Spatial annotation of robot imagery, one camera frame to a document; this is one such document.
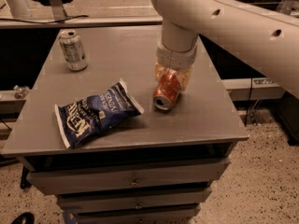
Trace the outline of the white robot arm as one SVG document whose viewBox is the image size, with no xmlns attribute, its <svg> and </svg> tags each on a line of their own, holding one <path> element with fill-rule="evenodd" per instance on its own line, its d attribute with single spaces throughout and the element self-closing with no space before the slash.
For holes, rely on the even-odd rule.
<svg viewBox="0 0 299 224">
<path fill-rule="evenodd" d="M 235 0 L 151 0 L 163 17 L 160 64 L 185 70 L 203 35 L 299 97 L 299 20 Z"/>
</svg>

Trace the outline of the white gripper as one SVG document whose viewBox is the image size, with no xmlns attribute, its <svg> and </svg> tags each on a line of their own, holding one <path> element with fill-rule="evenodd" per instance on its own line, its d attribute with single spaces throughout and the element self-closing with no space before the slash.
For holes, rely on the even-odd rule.
<svg viewBox="0 0 299 224">
<path fill-rule="evenodd" d="M 160 80 L 169 68 L 177 71 L 180 87 L 185 91 L 188 87 L 192 68 L 197 53 L 197 47 L 188 51 L 178 52 L 166 48 L 161 41 L 158 42 L 156 50 L 157 61 L 155 64 L 155 79 Z"/>
</svg>

